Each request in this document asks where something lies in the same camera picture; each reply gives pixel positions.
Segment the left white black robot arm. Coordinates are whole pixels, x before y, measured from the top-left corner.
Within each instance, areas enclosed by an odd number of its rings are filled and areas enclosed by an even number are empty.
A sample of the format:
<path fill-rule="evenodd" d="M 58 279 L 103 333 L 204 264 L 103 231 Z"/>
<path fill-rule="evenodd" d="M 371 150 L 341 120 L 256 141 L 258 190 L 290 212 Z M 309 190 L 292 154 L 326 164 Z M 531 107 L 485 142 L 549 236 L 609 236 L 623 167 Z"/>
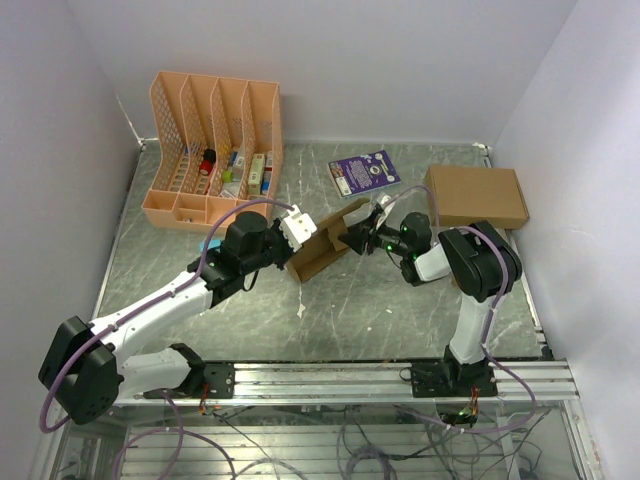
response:
<path fill-rule="evenodd" d="M 40 428 L 52 431 L 48 410 L 58 403 L 78 425 L 94 421 L 122 398 L 155 390 L 196 397 L 212 388 L 233 394 L 232 375 L 213 375 L 188 346 L 155 354 L 140 349 L 168 327 L 204 313 L 234 294 L 250 291 L 247 277 L 271 265 L 283 268 L 313 235 L 311 218 L 292 208 L 268 222 L 255 212 L 237 214 L 217 247 L 207 247 L 169 284 L 138 302 L 86 323 L 74 316 L 56 331 L 38 374 L 47 388 Z"/>

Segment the brown cardboard box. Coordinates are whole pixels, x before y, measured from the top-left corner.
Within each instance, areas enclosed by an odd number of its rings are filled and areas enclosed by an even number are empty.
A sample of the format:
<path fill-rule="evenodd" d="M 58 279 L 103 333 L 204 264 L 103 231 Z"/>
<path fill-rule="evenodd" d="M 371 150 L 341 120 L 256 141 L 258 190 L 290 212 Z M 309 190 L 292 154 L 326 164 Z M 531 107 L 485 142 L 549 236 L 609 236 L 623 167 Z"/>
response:
<path fill-rule="evenodd" d="M 349 247 L 339 240 L 339 236 L 347 232 L 345 217 L 368 203 L 366 198 L 357 199 L 319 222 L 317 231 L 286 264 L 298 284 L 305 283 L 347 253 Z"/>

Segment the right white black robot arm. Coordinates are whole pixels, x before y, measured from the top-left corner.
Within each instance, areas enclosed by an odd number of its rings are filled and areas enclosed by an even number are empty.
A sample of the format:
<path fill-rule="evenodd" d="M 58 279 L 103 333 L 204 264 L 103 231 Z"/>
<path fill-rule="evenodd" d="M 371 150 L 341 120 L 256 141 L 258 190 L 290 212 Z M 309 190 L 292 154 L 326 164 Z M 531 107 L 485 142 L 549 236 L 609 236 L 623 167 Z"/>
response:
<path fill-rule="evenodd" d="M 397 229 L 387 226 L 383 217 L 383 209 L 375 208 L 339 240 L 359 255 L 380 249 L 397 256 L 402 277 L 412 286 L 452 275 L 461 291 L 456 330 L 443 357 L 409 368 L 414 395 L 460 396 L 475 388 L 494 395 L 487 342 L 497 305 L 522 275 L 519 257 L 486 220 L 443 231 L 433 241 L 424 213 L 407 214 Z"/>

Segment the blue block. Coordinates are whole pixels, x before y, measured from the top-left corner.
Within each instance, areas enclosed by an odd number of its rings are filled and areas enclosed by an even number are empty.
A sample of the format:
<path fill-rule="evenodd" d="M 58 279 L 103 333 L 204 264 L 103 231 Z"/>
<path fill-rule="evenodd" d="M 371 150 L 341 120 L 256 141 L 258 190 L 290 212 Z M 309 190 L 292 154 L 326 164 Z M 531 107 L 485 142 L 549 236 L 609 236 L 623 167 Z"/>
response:
<path fill-rule="evenodd" d="M 220 245 L 220 239 L 210 239 L 208 242 L 201 241 L 199 243 L 199 254 L 202 255 L 203 253 L 208 252 L 211 249 L 217 250 L 220 248 Z"/>

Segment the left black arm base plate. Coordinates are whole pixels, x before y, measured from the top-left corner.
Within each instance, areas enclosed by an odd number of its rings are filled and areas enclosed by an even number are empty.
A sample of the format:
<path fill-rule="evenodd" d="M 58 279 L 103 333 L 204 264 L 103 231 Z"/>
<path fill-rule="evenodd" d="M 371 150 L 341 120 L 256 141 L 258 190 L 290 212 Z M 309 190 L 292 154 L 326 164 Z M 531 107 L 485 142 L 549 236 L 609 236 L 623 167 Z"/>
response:
<path fill-rule="evenodd" d="M 231 399 L 235 389 L 235 368 L 226 362 L 205 362 L 192 368 L 175 388 L 166 388 L 173 399 Z"/>

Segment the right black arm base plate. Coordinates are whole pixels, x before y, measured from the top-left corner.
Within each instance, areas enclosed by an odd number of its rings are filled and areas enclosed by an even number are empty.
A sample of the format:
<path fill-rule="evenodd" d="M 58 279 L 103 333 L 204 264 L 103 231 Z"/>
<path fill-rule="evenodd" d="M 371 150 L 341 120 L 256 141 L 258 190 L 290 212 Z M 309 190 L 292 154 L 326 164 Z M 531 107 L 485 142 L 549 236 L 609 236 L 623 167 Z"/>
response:
<path fill-rule="evenodd" d="M 470 398 L 498 395 L 494 371 L 487 362 L 459 366 L 444 360 L 418 361 L 399 372 L 414 398 Z"/>

